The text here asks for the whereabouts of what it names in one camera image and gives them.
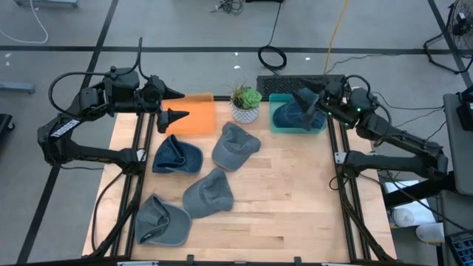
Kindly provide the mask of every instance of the orange block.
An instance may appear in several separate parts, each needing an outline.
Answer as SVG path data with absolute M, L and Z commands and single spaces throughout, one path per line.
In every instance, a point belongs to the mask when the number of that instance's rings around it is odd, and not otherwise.
M 190 114 L 169 125 L 166 134 L 207 134 L 215 130 L 215 105 L 212 93 L 187 94 L 182 99 L 163 100 L 163 111 L 187 111 Z

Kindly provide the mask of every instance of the blue baseball cap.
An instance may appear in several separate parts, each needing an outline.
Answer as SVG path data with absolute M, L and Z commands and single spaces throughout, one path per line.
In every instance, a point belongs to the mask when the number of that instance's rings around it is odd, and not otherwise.
M 298 92 L 303 98 L 309 102 L 313 102 L 319 98 L 319 95 L 305 88 Z M 296 100 L 292 98 L 288 103 L 280 106 L 273 114 L 273 123 L 279 128 L 301 128 L 304 113 Z M 312 121 L 312 129 L 321 129 L 325 123 L 326 116 L 323 112 L 317 111 Z
M 189 143 L 177 140 L 173 134 L 167 137 L 154 156 L 154 173 L 181 172 L 197 174 L 203 163 L 202 151 Z

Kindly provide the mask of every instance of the white pot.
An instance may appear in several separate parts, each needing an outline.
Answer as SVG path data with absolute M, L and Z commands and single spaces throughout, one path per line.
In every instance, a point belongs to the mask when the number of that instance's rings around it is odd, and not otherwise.
M 259 107 L 253 109 L 240 109 L 234 105 L 233 100 L 231 100 L 231 115 L 237 122 L 240 123 L 251 123 L 256 120 L 259 114 Z

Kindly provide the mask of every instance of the blue cap in bin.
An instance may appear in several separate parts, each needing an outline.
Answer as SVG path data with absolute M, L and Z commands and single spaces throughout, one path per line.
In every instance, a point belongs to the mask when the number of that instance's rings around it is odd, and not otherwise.
M 317 100 L 318 94 L 305 88 L 298 92 L 304 99 L 309 102 Z M 302 118 L 304 113 L 301 107 L 298 105 L 296 100 L 292 98 L 288 103 L 280 106 L 273 114 L 273 122 L 276 127 L 279 128 L 301 128 Z M 312 129 L 321 129 L 325 123 L 326 116 L 323 112 L 317 111 L 316 116 L 312 122 Z

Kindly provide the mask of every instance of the baseball cap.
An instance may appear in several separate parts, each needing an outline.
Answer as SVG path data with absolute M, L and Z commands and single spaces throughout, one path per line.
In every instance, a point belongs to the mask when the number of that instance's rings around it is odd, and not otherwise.
M 234 204 L 225 172 L 215 168 L 184 192 L 183 206 L 191 218 L 203 218 L 219 211 L 229 211 Z
M 154 173 L 171 173 L 173 171 L 197 174 L 203 163 L 202 151 L 189 143 L 177 140 L 175 135 L 167 137 L 154 156 Z
M 308 88 L 297 92 L 308 102 L 313 102 L 319 98 L 319 95 L 310 91 Z M 288 103 L 280 106 L 273 114 L 273 123 L 279 128 L 302 128 L 304 112 L 299 104 L 292 98 Z M 325 123 L 325 114 L 317 111 L 314 120 L 311 123 L 312 129 L 321 129 Z
M 179 246 L 186 242 L 191 230 L 191 217 L 186 210 L 152 194 L 136 216 L 138 244 Z
M 212 151 L 212 160 L 228 171 L 236 171 L 260 147 L 261 141 L 256 137 L 234 123 L 227 122 Z

